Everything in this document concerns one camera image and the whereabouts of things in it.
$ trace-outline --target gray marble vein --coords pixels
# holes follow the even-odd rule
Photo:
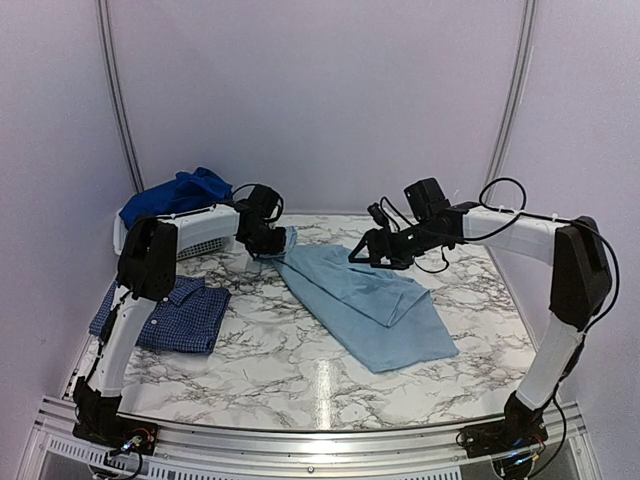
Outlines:
[[[368,217],[289,215],[301,244],[352,248],[374,227]],[[291,295],[272,267],[241,246],[180,262],[233,297],[210,356],[136,348],[121,410],[160,419],[263,429],[401,427],[502,410],[534,349],[505,285],[482,247],[447,252],[451,267],[400,272],[432,291],[460,354],[372,374]],[[419,260],[441,266],[440,252]],[[86,371],[92,343],[81,364]]]

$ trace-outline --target vertical metal post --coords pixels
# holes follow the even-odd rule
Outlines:
[[[485,177],[485,185],[500,175],[504,161],[509,148],[509,139],[513,129],[516,113],[527,76],[527,69],[531,58],[531,49],[533,43],[533,32],[535,26],[535,18],[538,7],[538,0],[525,0],[522,11],[522,25],[520,27],[520,39],[518,41],[518,50],[516,62],[513,67],[513,77],[511,78],[511,87],[509,88],[509,96],[505,105],[504,114],[502,116],[502,124],[498,132],[491,163]],[[487,200],[490,200],[492,191],[488,192]]]
[[[136,193],[144,191],[144,183],[136,149],[133,144],[127,112],[124,106],[124,98],[120,87],[120,78],[118,76],[118,67],[116,64],[115,46],[113,42],[113,32],[111,28],[111,14],[109,12],[108,0],[96,0],[96,9],[98,14],[98,31],[100,33],[100,42],[102,44],[102,55],[105,61],[107,71],[107,83],[111,94],[111,102],[116,117],[116,125],[122,142],[127,169],[131,177],[131,183]]]

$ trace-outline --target white marble tabletop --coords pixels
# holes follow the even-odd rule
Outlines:
[[[287,215],[299,244],[352,248],[365,216]],[[346,430],[403,427],[499,413],[524,376],[534,349],[487,252],[447,252],[440,274],[399,272],[430,289],[460,354],[372,374],[291,295],[272,267],[242,247],[179,263],[232,298],[210,356],[136,348],[121,411],[165,420],[255,429]],[[441,266],[440,252],[419,262]],[[92,362],[93,342],[80,374]]]

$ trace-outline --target marble table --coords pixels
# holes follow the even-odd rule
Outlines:
[[[352,248],[375,225],[365,216],[284,216],[299,244]],[[482,247],[447,252],[451,267],[399,272],[430,289],[460,354],[372,374],[291,295],[272,267],[235,245],[179,263],[233,297],[211,356],[136,348],[121,410],[165,420],[253,429],[396,428],[499,413],[534,349]],[[441,266],[440,252],[420,263]],[[88,370],[92,342],[77,372]]]

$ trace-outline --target white wall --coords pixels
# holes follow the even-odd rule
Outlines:
[[[523,2],[113,2],[149,185],[206,165],[289,211],[365,212],[416,179],[477,195]]]
[[[131,195],[93,2],[0,2],[0,477],[15,478],[115,272]]]
[[[640,478],[640,2],[544,0],[506,175],[530,209],[591,215],[622,268],[619,304],[563,391],[577,397],[607,480]],[[498,253],[536,338],[550,269]]]

